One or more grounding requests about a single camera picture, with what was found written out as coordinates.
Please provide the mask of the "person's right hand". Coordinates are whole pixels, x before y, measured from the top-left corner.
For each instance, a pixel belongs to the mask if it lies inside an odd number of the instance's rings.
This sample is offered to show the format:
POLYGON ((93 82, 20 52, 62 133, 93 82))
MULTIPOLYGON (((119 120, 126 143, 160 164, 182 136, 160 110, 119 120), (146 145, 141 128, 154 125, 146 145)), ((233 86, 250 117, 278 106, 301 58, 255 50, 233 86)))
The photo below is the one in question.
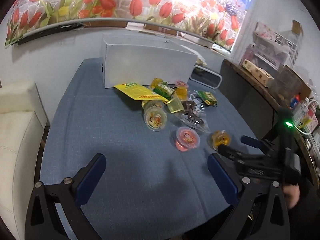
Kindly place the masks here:
POLYGON ((287 205, 288 209, 294 208, 300 198, 300 189, 299 185, 289 185, 289 184, 284 184, 282 186, 282 191, 284 194, 285 202, 287 205))

